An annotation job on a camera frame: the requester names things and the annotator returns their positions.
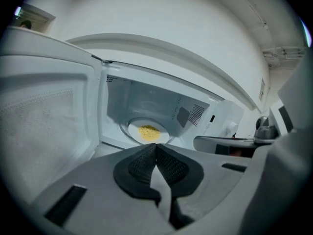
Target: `microwave vent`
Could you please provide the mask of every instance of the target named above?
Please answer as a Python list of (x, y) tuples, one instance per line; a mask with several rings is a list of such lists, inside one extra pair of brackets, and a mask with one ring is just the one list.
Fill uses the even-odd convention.
[(188, 120), (192, 122), (194, 126), (197, 126), (203, 113), (204, 113), (204, 108), (195, 104), (194, 108), (192, 109), (190, 113)]
[(107, 83), (111, 83), (113, 82), (114, 80), (117, 80), (118, 78), (116, 77), (113, 77), (113, 76), (107, 76)]

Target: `white ceiling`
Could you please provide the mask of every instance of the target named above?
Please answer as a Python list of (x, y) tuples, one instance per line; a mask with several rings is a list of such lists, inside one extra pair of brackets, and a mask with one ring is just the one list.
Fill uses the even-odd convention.
[(259, 44), (270, 68), (295, 68), (305, 53), (301, 21), (285, 0), (216, 0)]

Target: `yellow food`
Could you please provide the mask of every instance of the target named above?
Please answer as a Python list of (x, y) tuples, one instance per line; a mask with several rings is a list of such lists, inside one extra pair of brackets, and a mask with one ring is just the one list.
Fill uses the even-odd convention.
[(153, 141), (161, 136), (161, 132), (151, 125), (143, 125), (139, 127), (141, 137), (146, 141)]

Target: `microwave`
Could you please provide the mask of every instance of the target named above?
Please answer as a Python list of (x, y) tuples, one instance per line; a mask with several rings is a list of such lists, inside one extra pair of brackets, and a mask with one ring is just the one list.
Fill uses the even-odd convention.
[(244, 112), (188, 81), (22, 28), (5, 32), (0, 67), (3, 166), (28, 203), (100, 142), (141, 145), (129, 132), (134, 121), (156, 123), (165, 143), (195, 150), (197, 136), (232, 137)]

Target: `black slot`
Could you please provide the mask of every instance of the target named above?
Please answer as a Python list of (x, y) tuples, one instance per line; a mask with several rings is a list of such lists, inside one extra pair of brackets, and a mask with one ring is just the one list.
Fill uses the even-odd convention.
[(283, 106), (278, 109), (279, 113), (282, 115), (283, 121), (285, 123), (288, 133), (293, 129), (292, 121), (288, 115), (286, 108)]
[(222, 165), (222, 167), (226, 169), (230, 169), (230, 170), (235, 170), (238, 172), (245, 172), (246, 170), (246, 166), (238, 165), (238, 164), (236, 165), (236, 164), (225, 163)]
[(211, 117), (211, 120), (210, 120), (211, 123), (213, 122), (214, 118), (215, 118), (215, 115)]
[(72, 186), (47, 212), (45, 218), (58, 226), (63, 226), (86, 191), (85, 187)]
[(229, 155), (229, 146), (217, 144), (215, 148), (215, 154), (218, 155)]

